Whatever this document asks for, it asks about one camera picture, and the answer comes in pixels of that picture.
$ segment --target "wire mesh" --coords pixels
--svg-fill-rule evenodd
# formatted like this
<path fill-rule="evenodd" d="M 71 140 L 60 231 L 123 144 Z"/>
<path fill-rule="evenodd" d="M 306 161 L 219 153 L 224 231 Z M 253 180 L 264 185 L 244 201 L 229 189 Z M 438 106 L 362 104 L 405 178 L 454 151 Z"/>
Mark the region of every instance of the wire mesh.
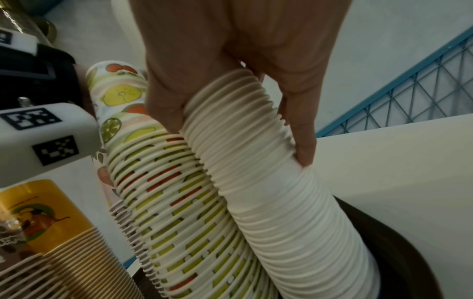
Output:
<path fill-rule="evenodd" d="M 473 113 L 473 36 L 324 136 Z"/>

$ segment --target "stack of paper cups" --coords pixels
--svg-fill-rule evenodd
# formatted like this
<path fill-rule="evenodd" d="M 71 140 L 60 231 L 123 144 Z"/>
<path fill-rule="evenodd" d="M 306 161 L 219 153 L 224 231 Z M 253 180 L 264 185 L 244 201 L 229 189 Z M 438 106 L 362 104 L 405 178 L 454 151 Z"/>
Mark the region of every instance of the stack of paper cups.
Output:
<path fill-rule="evenodd" d="M 94 162 L 94 166 L 97 170 L 97 177 L 101 182 L 103 192 L 105 193 L 107 203 L 110 207 L 109 211 L 111 216 L 119 226 L 123 235 L 126 237 L 132 251 L 138 258 L 140 266 L 143 269 L 146 277 L 153 283 L 161 296 L 166 298 L 167 295 L 164 293 L 164 289 L 159 283 L 159 278 L 156 277 L 156 273 L 149 262 L 147 250 L 145 247 L 143 247 L 143 242 L 141 242 L 138 238 L 138 234 L 136 233 L 136 229 L 134 228 L 133 220 L 131 218 L 131 213 L 126 210 L 123 200 L 115 193 L 115 186 L 110 179 L 108 171 L 106 170 L 106 166 L 108 165 L 108 156 L 104 147 L 102 147 L 95 155 L 92 156 L 92 161 Z"/>
<path fill-rule="evenodd" d="M 205 165 L 253 251 L 286 299 L 374 299 L 375 260 L 245 69 L 185 107 L 183 136 Z"/>
<path fill-rule="evenodd" d="M 0 207 L 75 298 L 142 298 L 98 230 L 52 181 L 5 190 Z"/>
<path fill-rule="evenodd" d="M 48 260 L 35 254 L 23 237 L 21 230 L 0 219 L 0 298 L 71 298 Z"/>
<path fill-rule="evenodd" d="M 111 74 L 106 74 L 112 71 L 110 64 L 97 64 L 88 73 L 107 169 L 166 294 L 187 299 L 277 298 L 226 201 L 182 136 L 167 133 L 147 115 L 130 112 L 129 105 L 143 105 L 146 90 L 137 98 L 137 86 L 118 74 L 122 70 L 112 84 Z M 100 76 L 107 78 L 105 86 Z"/>

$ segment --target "blue wire rack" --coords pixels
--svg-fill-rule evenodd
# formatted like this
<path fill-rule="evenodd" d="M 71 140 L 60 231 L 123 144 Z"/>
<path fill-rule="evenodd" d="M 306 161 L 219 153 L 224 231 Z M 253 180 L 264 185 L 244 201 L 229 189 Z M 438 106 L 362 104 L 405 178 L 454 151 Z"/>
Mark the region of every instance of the blue wire rack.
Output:
<path fill-rule="evenodd" d="M 473 28 L 327 125 L 317 137 L 473 113 Z"/>

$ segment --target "metal screw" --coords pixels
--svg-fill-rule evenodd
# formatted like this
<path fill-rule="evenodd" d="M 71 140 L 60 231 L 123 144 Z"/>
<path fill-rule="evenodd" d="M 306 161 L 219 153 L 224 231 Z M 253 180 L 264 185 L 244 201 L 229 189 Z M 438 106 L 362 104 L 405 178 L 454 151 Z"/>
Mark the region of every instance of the metal screw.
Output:
<path fill-rule="evenodd" d="M 31 107 L 34 106 L 31 100 L 27 97 L 19 97 L 18 99 L 18 104 L 20 107 Z"/>

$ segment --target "yellow paper cup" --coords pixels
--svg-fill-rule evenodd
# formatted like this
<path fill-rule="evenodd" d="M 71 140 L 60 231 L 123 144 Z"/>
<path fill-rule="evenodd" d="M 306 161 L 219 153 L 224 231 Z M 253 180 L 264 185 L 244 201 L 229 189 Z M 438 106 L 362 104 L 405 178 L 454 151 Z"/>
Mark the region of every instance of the yellow paper cup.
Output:
<path fill-rule="evenodd" d="M 12 229 L 22 229 L 37 253 L 57 246 L 91 229 L 92 223 L 51 180 L 18 185 L 0 193 L 0 210 Z"/>

